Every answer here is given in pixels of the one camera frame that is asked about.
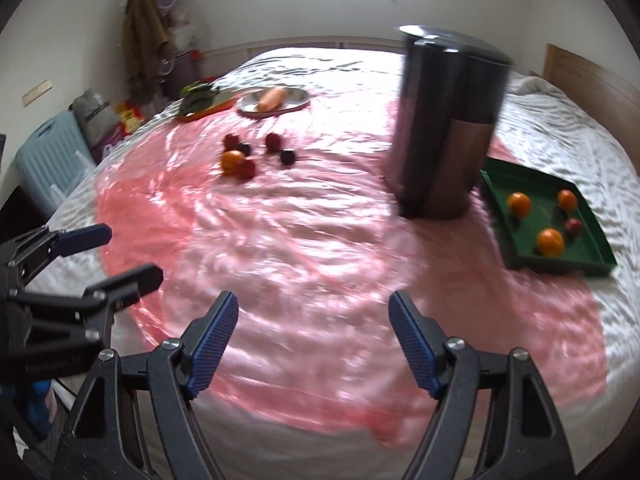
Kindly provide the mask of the orange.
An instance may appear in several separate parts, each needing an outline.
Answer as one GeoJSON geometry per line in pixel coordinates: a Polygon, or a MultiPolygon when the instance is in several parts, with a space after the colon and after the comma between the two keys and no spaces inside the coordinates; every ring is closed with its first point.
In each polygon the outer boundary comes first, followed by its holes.
{"type": "Polygon", "coordinates": [[[522,192],[514,192],[506,199],[506,209],[513,218],[526,218],[532,211],[532,207],[532,200],[522,192]]]}
{"type": "Polygon", "coordinates": [[[566,214],[572,214],[579,205],[577,196],[570,190],[561,190],[556,196],[556,203],[566,214]]]}
{"type": "Polygon", "coordinates": [[[234,176],[244,164],[246,156],[238,150],[223,152],[220,156],[220,168],[225,176],[234,176]]]}

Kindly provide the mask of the red apple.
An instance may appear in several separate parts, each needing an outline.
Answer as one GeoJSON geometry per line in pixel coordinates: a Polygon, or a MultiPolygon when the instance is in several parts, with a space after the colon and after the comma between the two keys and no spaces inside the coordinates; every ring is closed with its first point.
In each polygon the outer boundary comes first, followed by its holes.
{"type": "Polygon", "coordinates": [[[280,134],[270,132],[265,137],[265,147],[268,153],[279,153],[282,150],[282,138],[280,134]]]}
{"type": "Polygon", "coordinates": [[[224,136],[224,140],[222,140],[222,144],[224,144],[224,151],[235,151],[240,144],[240,137],[235,133],[227,133],[224,136]]]}
{"type": "Polygon", "coordinates": [[[236,167],[236,175],[243,180],[254,179],[256,171],[257,167],[255,161],[250,157],[245,157],[236,167]]]}
{"type": "Polygon", "coordinates": [[[582,234],[584,225],[578,218],[568,218],[564,223],[564,231],[567,236],[577,238],[582,234]]]}

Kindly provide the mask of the orange mandarin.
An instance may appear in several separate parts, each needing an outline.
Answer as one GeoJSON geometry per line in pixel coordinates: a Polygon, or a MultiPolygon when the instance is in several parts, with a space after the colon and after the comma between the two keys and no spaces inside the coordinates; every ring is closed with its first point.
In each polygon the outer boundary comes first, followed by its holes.
{"type": "Polygon", "coordinates": [[[555,229],[543,229],[536,236],[536,252],[546,258],[560,258],[564,254],[563,235],[555,229]]]}

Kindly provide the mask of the dark plum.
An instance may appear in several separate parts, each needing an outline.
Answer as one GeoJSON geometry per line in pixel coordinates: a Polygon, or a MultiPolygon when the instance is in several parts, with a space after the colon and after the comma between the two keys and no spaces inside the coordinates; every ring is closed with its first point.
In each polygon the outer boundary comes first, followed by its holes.
{"type": "Polygon", "coordinates": [[[279,156],[281,164],[285,167],[293,166],[296,163],[297,155],[295,151],[290,148],[285,148],[280,151],[279,156]]]}

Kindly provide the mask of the blue suitcase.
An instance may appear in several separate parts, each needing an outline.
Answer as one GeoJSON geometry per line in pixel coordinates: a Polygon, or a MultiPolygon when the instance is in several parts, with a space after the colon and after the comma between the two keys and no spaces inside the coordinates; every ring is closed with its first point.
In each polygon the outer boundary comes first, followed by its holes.
{"type": "Polygon", "coordinates": [[[47,218],[96,168],[69,110],[37,128],[18,149],[14,162],[21,185],[47,218]]]}

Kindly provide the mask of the grey bag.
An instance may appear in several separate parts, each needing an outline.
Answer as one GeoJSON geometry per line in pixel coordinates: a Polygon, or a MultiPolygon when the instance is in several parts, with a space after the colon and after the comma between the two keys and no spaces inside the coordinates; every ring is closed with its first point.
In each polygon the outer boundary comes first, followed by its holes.
{"type": "Polygon", "coordinates": [[[111,107],[111,103],[91,88],[73,100],[70,111],[78,123],[88,148],[96,148],[120,124],[119,116],[111,107]]]}

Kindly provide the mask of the pink plastic sheet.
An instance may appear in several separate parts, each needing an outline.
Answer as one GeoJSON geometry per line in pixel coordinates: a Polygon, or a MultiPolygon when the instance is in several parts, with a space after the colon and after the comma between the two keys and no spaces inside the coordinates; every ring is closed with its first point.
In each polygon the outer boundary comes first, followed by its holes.
{"type": "Polygon", "coordinates": [[[506,269],[478,198],[454,221],[397,213],[382,178],[395,108],[387,96],[349,93],[265,122],[231,110],[173,121],[107,164],[96,184],[96,216],[113,231],[104,269],[152,262],[165,274],[132,308],[136,326],[119,333],[120,348],[180,334],[231,290],[239,323],[196,401],[203,415],[242,408],[404,448],[435,406],[388,322],[388,297],[405,289],[476,348],[527,348],[561,408],[600,398],[608,364],[584,281],[506,269]],[[295,151],[293,166],[267,152],[270,132],[295,151]],[[254,179],[222,173],[227,133],[254,159],[254,179]]]}

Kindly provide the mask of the green tray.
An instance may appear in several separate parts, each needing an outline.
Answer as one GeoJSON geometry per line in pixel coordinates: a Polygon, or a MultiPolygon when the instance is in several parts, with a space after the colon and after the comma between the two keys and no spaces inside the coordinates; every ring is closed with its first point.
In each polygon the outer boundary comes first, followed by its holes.
{"type": "Polygon", "coordinates": [[[600,222],[575,183],[489,157],[480,170],[480,196],[490,211],[507,268],[547,274],[581,273],[595,278],[610,275],[617,266],[600,222]],[[572,214],[566,214],[556,203],[561,190],[570,190],[578,198],[578,208],[572,214]],[[513,218],[506,209],[506,199],[514,192],[525,193],[532,200],[532,211],[524,219],[513,218]],[[564,231],[568,218],[578,218],[584,225],[577,238],[567,236],[564,231]],[[548,228],[564,237],[565,249],[560,258],[546,258],[536,252],[536,236],[548,228]]]}

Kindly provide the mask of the green leafy vegetable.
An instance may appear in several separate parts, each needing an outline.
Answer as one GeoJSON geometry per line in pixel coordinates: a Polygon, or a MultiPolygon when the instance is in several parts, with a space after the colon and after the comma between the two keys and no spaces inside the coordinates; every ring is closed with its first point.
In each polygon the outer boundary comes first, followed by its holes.
{"type": "Polygon", "coordinates": [[[188,116],[207,110],[214,104],[219,93],[219,87],[210,82],[194,82],[184,87],[181,90],[179,114],[188,116]]]}

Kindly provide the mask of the orange in tray back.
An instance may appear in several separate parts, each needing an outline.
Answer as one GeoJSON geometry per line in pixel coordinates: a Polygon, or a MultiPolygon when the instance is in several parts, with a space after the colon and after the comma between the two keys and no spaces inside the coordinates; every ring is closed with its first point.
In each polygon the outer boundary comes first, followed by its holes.
{"type": "Polygon", "coordinates": [[[561,190],[556,196],[556,203],[566,214],[572,214],[579,205],[577,196],[570,190],[561,190]]]}

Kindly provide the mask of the striped white plate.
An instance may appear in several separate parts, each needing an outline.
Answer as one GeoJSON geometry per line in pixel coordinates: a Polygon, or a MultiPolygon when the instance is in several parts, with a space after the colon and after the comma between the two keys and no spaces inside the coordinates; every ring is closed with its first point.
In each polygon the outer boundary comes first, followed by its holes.
{"type": "Polygon", "coordinates": [[[265,118],[291,112],[297,112],[298,110],[302,110],[310,103],[310,95],[306,90],[294,87],[284,87],[286,90],[288,90],[288,96],[286,97],[282,105],[272,112],[259,113],[258,110],[256,110],[256,105],[264,92],[271,88],[259,88],[256,90],[245,92],[235,104],[236,111],[240,115],[246,117],[265,118]]]}

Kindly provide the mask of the brown hanging coat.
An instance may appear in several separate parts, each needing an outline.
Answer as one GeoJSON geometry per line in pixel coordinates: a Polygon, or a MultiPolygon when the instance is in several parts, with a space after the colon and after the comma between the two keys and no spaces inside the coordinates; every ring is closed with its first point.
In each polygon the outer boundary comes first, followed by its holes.
{"type": "Polygon", "coordinates": [[[152,102],[160,92],[160,62],[175,55],[155,0],[127,0],[122,55],[131,99],[140,105],[152,102]]]}

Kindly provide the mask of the orange carrot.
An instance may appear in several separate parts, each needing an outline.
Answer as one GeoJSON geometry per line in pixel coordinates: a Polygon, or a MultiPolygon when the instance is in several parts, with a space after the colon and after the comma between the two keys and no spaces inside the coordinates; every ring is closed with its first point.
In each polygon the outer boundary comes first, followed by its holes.
{"type": "Polygon", "coordinates": [[[256,110],[258,110],[259,113],[272,112],[282,105],[287,96],[288,90],[284,87],[274,87],[266,90],[260,97],[256,105],[256,110]]]}

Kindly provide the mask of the wooden headboard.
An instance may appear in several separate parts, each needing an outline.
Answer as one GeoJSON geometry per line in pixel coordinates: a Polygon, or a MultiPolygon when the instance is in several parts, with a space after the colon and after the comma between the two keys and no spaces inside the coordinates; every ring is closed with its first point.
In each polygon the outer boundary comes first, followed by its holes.
{"type": "Polygon", "coordinates": [[[582,56],[547,44],[542,78],[614,136],[639,171],[639,90],[582,56]]]}

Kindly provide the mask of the black copper trash bin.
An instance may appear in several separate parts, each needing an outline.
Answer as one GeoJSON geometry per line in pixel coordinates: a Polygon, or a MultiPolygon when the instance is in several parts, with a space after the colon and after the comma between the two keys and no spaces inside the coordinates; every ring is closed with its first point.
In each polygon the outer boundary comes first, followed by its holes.
{"type": "Polygon", "coordinates": [[[462,32],[408,24],[385,182],[408,219],[469,208],[499,119],[512,60],[462,32]]]}

